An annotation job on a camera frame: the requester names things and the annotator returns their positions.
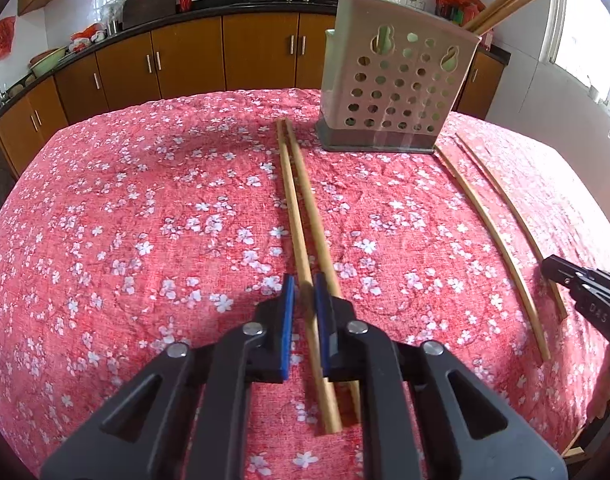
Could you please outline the light wooden chopstick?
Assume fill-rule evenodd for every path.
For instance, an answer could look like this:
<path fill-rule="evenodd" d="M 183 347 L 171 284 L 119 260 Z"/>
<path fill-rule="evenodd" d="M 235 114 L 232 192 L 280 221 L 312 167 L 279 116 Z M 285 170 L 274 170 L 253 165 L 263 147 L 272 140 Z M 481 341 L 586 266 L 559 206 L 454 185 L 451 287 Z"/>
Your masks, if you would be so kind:
<path fill-rule="evenodd" d="M 305 159 L 296 141 L 291 122 L 288 119 L 284 119 L 284 121 L 285 138 L 288 143 L 299 209 L 304 208 L 307 213 L 311 236 L 316 248 L 317 261 L 319 262 L 320 270 L 322 270 L 326 278 L 329 292 L 334 296 L 340 297 L 342 290 L 337 279 L 337 272 L 334 270 L 330 248 L 326 241 L 325 228 L 323 227 L 322 218 L 313 189 L 311 188 L 311 180 L 309 180 Z"/>
<path fill-rule="evenodd" d="M 285 138 L 285 121 L 279 119 L 276 122 L 276 128 L 283 188 L 285 199 L 287 200 L 291 241 L 297 280 L 299 281 L 299 304 L 303 309 L 311 374 L 314 377 L 317 401 L 325 434 L 337 434 L 343 429 L 342 419 L 339 406 L 337 405 L 334 386 L 322 375 L 318 326 L 314 308 L 314 285 L 311 278 L 311 267 L 309 266 L 301 214 L 299 213 L 299 201 L 296 196 L 288 143 Z"/>

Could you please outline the long pale bamboo chopstick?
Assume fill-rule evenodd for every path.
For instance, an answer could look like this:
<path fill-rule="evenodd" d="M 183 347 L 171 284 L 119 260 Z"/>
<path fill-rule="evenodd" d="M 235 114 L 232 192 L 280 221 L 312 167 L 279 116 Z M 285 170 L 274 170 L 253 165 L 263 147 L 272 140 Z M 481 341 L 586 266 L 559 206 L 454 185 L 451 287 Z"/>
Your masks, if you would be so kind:
<path fill-rule="evenodd" d="M 503 3 L 489 18 L 485 18 L 480 25 L 473 29 L 473 34 L 476 36 L 483 36 L 533 1 L 534 0 L 509 0 L 507 3 Z"/>

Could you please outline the brown lower kitchen cabinets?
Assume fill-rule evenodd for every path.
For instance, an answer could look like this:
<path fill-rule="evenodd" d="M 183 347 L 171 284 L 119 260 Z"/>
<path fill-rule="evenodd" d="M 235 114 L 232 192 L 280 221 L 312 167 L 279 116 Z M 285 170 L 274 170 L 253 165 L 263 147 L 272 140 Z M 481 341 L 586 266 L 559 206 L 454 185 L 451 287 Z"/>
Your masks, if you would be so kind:
<path fill-rule="evenodd" d="M 109 110 L 239 89 L 316 89 L 335 6 L 258 3 L 178 14 L 122 32 L 39 77 L 0 108 L 0 152 L 20 176 L 58 131 Z M 481 41 L 451 110 L 469 112 L 469 86 L 504 51 Z"/>

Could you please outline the red floral tablecloth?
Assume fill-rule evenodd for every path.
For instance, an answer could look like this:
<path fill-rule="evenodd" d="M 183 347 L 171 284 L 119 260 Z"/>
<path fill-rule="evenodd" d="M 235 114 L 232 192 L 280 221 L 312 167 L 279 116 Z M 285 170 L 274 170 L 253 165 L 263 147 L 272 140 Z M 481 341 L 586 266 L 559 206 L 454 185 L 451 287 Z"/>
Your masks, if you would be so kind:
<path fill-rule="evenodd" d="M 451 114 L 439 155 L 329 153 L 319 95 L 148 102 L 55 133 L 0 210 L 0 432 L 31 471 L 168 344 L 244 322 L 294 269 L 276 122 L 305 158 L 343 296 L 435 339 L 553 448 L 606 350 L 538 256 L 610 271 L 610 223 L 552 148 Z"/>

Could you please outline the pale green perforated utensil holder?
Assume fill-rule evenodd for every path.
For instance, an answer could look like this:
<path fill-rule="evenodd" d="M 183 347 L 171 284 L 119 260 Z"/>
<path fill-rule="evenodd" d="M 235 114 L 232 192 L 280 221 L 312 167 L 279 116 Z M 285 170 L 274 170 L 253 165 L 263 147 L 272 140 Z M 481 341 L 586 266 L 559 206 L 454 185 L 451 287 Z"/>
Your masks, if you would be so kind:
<path fill-rule="evenodd" d="M 480 37 L 387 0 L 339 0 L 316 131 L 340 152 L 431 153 Z"/>

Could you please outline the red bags on counter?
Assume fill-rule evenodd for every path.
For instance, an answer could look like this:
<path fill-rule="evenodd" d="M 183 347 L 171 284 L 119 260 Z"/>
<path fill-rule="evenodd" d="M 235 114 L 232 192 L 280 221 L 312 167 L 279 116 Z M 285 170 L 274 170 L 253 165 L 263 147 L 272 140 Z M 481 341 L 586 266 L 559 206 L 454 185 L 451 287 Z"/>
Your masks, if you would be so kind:
<path fill-rule="evenodd" d="M 434 14 L 464 27 L 485 8 L 481 0 L 435 0 Z"/>

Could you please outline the green bowl on counter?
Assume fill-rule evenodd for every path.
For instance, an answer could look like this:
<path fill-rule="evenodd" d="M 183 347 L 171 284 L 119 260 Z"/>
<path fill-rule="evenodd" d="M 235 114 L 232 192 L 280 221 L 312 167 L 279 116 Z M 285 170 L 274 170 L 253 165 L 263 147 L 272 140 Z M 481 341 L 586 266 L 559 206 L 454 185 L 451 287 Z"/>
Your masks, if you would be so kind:
<path fill-rule="evenodd" d="M 29 70 L 36 78 L 42 77 L 61 62 L 67 51 L 68 47 L 61 47 L 42 52 L 30 60 Z"/>

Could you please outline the dark microwave box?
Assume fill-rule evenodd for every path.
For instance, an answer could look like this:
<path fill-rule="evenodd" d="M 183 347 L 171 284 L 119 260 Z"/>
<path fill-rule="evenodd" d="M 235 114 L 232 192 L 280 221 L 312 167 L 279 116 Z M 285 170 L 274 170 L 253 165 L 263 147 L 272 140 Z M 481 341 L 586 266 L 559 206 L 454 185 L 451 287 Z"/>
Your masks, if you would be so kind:
<path fill-rule="evenodd" d="M 122 28 L 130 29 L 176 13 L 176 0 L 125 0 Z"/>

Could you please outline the red hanging bag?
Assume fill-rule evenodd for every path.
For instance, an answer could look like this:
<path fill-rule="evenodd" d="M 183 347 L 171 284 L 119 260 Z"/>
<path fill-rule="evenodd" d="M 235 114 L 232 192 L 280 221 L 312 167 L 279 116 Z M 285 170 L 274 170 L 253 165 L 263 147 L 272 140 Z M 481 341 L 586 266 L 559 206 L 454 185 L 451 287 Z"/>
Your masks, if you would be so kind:
<path fill-rule="evenodd" d="M 15 21 L 15 16 L 8 16 L 0 20 L 0 61 L 11 54 L 15 34 Z"/>

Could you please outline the window with white frame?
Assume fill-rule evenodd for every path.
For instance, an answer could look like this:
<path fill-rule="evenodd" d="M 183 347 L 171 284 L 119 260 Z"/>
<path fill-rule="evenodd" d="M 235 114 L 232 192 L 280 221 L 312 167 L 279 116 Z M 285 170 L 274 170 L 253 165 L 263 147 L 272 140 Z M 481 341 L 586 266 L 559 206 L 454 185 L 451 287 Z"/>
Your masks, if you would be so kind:
<path fill-rule="evenodd" d="M 602 0 L 552 0 L 547 56 L 610 113 L 610 10 Z"/>

